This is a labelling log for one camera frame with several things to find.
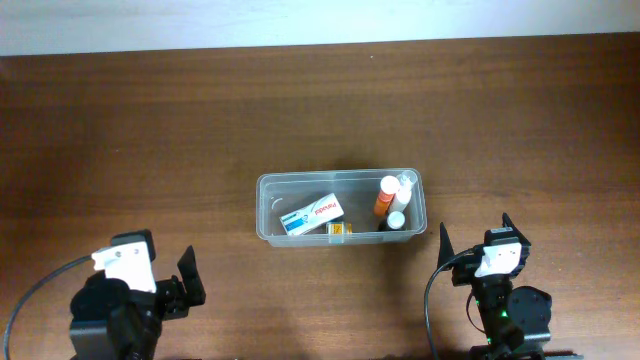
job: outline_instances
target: toothpaste box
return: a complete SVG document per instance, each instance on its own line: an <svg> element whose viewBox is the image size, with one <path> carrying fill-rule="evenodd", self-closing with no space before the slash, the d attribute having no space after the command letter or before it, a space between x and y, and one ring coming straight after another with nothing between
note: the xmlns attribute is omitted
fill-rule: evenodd
<svg viewBox="0 0 640 360"><path fill-rule="evenodd" d="M280 222L287 235L302 235L342 215L344 211L336 195L329 194L300 210L280 217Z"/></svg>

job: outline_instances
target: bottle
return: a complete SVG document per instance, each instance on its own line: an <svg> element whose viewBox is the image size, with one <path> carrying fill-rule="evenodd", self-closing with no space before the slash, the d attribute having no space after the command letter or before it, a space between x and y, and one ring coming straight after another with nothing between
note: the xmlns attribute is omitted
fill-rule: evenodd
<svg viewBox="0 0 640 360"><path fill-rule="evenodd" d="M380 181L380 193L378 193L378 199L373 207L373 213L376 216L384 216L391 205L393 196L400 189L400 181L395 176L385 176Z"/></svg>
<svg viewBox="0 0 640 360"><path fill-rule="evenodd" d="M402 174L398 176L398 180L400 182L400 190L398 190L396 196L393 197L393 201L391 201L391 205L389 205L389 213L393 211L404 211L409 201L411 201L411 190L413 189L413 185L418 181L418 177L413 171L403 171Z"/></svg>
<svg viewBox="0 0 640 360"><path fill-rule="evenodd" d="M398 231L403 230L404 226L404 214L399 211L389 213L384 221L378 226L378 231Z"/></svg>

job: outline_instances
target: orange bottle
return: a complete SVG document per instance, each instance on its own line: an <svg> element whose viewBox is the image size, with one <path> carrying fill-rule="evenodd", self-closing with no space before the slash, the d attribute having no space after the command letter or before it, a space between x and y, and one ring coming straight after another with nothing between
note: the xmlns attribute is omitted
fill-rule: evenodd
<svg viewBox="0 0 640 360"><path fill-rule="evenodd" d="M376 216L384 216L391 205L393 196L400 190L400 181L395 176L385 176L380 181L380 193L376 204L373 207L373 213Z"/></svg>

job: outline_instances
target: wood grain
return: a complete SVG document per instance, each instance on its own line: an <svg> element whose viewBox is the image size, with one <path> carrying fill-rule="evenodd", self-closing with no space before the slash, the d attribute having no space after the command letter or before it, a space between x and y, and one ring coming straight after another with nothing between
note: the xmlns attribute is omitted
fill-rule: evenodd
<svg viewBox="0 0 640 360"><path fill-rule="evenodd" d="M533 243L516 285L553 296L548 350L640 357L640 35L0 58L0 320L35 281L153 231L156 278L196 249L207 304L157 358L428 356L437 224L458 250L506 211ZM407 244L272 248L263 173L413 167ZM83 265L25 306L15 359L67 359ZM444 352L484 342L468 288L432 290Z"/></svg>

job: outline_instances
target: gray plastic bin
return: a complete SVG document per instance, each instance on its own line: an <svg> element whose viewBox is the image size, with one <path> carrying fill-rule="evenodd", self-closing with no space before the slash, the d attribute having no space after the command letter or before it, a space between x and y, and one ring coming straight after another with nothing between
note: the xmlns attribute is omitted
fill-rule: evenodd
<svg viewBox="0 0 640 360"><path fill-rule="evenodd" d="M373 214L373 205L380 191L380 180L413 171L418 182L413 187L409 205L404 210L404 231L377 232L383 220ZM344 210L344 221L353 226L353 234L328 235L325 227L288 236L280 216L300 209L319 198L335 193ZM272 246L326 246L402 242L427 228L422 178L415 169L376 169L347 171L316 171L265 174L258 179L256 189L256 232Z"/></svg>

